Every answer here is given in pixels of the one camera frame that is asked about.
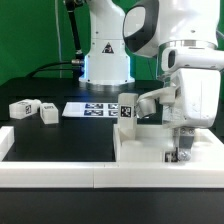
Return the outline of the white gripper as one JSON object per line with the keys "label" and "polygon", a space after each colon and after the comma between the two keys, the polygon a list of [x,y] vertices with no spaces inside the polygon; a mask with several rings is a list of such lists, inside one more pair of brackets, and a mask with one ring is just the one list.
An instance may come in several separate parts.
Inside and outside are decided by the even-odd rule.
{"label": "white gripper", "polygon": [[163,106],[163,124],[173,129],[178,161],[189,161],[195,129],[211,127],[220,91],[224,51],[209,48],[169,47],[162,52],[165,86],[139,96],[136,113],[140,118],[156,112],[155,100]]}

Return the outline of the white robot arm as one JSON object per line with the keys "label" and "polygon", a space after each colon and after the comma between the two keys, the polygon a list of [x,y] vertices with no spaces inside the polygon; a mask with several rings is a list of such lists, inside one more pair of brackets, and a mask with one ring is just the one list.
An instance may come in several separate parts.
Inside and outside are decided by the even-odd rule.
{"label": "white robot arm", "polygon": [[158,90],[118,96],[114,145],[137,137],[137,120],[163,106],[158,135],[171,132],[166,161],[188,161],[195,130],[212,126],[218,107],[224,52],[218,49],[220,0],[140,0],[123,12],[112,0],[86,0],[91,48],[80,83],[95,90],[132,85],[126,52],[157,59]]}

